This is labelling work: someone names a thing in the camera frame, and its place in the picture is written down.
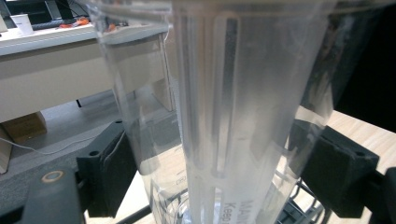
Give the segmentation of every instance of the plastic pitcher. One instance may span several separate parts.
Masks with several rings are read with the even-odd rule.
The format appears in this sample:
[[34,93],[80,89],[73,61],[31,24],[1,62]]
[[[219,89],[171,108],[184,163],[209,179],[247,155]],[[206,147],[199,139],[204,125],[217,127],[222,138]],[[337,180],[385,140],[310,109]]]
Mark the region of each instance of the plastic pitcher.
[[[86,3],[157,223],[274,223],[390,2]],[[158,116],[146,112],[155,86],[173,102]],[[184,155],[156,139],[179,130]]]

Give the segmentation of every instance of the white cup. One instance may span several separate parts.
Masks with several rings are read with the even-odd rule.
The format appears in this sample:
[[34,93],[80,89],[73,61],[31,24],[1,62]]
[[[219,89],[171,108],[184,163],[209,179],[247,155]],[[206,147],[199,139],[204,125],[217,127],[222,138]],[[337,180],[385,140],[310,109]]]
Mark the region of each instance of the white cup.
[[22,35],[32,35],[34,33],[32,24],[29,21],[27,14],[10,16],[17,27],[20,29]]

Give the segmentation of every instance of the white cable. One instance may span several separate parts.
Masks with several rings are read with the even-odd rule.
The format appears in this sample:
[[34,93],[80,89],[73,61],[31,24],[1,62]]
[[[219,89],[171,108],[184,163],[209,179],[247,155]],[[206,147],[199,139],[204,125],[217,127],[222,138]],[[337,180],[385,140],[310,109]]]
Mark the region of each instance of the white cable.
[[72,143],[70,143],[69,145],[67,145],[67,146],[65,146],[65,147],[63,147],[63,148],[61,148],[61,149],[59,149],[59,150],[57,150],[57,151],[52,151],[52,152],[40,152],[39,150],[34,149],[34,148],[32,148],[32,147],[24,147],[24,146],[15,144],[15,143],[13,143],[13,142],[10,142],[10,141],[8,141],[8,140],[6,140],[6,139],[4,139],[4,138],[1,138],[1,137],[0,137],[0,140],[2,140],[2,141],[4,141],[4,142],[7,142],[7,143],[10,143],[11,145],[13,145],[13,146],[15,146],[15,147],[20,147],[20,148],[25,148],[25,149],[33,150],[33,151],[35,151],[35,152],[37,152],[37,153],[39,153],[39,154],[42,154],[42,155],[51,155],[51,154],[55,154],[55,153],[57,153],[57,152],[60,152],[60,151],[62,151],[62,150],[65,150],[66,148],[70,147],[71,145],[73,145],[73,144],[75,144],[75,143],[85,142],[85,141],[88,141],[88,140],[90,140],[90,139],[93,139],[93,138],[97,137],[98,135],[96,135],[96,136],[94,136],[94,137],[89,137],[89,138],[85,138],[85,139],[82,139],[82,140],[78,140],[78,141],[76,141],[76,142],[72,142]]

